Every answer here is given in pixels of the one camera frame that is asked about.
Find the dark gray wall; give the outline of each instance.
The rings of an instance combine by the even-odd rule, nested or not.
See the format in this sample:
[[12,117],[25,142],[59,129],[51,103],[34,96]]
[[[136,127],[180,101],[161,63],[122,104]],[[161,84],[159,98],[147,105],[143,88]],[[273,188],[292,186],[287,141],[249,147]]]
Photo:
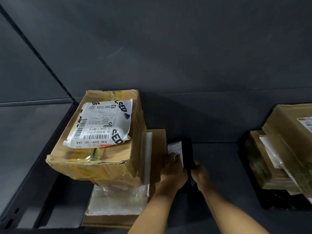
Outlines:
[[0,103],[68,98],[0,14]]
[[311,0],[0,3],[74,97],[139,89],[169,138],[234,142],[275,104],[312,102]]

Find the white label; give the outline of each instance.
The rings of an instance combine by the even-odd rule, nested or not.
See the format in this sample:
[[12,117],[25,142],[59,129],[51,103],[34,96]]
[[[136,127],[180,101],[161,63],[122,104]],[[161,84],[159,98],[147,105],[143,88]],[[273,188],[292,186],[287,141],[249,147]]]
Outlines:
[[312,117],[297,118],[297,120],[310,132],[312,132]]
[[180,155],[181,161],[182,161],[182,166],[183,165],[183,154],[182,154],[182,142],[175,142],[175,143],[170,143],[167,145],[167,150],[168,154],[170,153],[177,153]]
[[63,145],[91,149],[129,140],[132,99],[85,103]]
[[263,143],[273,166],[275,168],[282,169],[282,167],[280,165],[281,159],[279,158],[279,156],[275,152],[275,149],[273,148],[273,146],[272,146],[271,142],[268,140],[268,138],[265,135],[261,135],[260,140]]

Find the brown cardboard box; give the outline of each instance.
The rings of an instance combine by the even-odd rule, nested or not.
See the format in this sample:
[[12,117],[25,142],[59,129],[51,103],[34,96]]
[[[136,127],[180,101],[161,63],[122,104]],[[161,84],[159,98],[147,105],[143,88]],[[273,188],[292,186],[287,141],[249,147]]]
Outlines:
[[[155,192],[155,184],[160,181],[160,171],[164,166],[167,155],[167,142],[165,130],[148,130],[153,132],[152,137],[152,161],[150,177],[150,198]],[[130,229],[138,215],[103,215],[84,216],[82,226],[110,227]]]
[[261,188],[299,193],[298,187],[286,172],[273,166],[265,146],[259,138],[260,135],[265,135],[265,133],[262,130],[251,131],[245,142],[245,149],[249,165]]
[[[98,149],[72,149],[63,145],[84,103],[133,100],[130,140]],[[136,177],[144,172],[140,161],[145,154],[146,125],[137,90],[86,92],[46,162],[55,170],[77,180],[104,180]]]
[[277,105],[262,127],[306,197],[312,198],[312,132],[298,119],[312,116],[312,104]]

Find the person's right hand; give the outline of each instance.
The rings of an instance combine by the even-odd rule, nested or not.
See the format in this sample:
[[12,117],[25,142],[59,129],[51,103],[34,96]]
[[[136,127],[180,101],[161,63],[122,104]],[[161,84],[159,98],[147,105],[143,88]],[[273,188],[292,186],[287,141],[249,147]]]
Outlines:
[[212,188],[212,183],[209,178],[209,174],[204,165],[197,161],[194,161],[197,168],[191,170],[193,180],[197,183],[198,189],[203,192]]

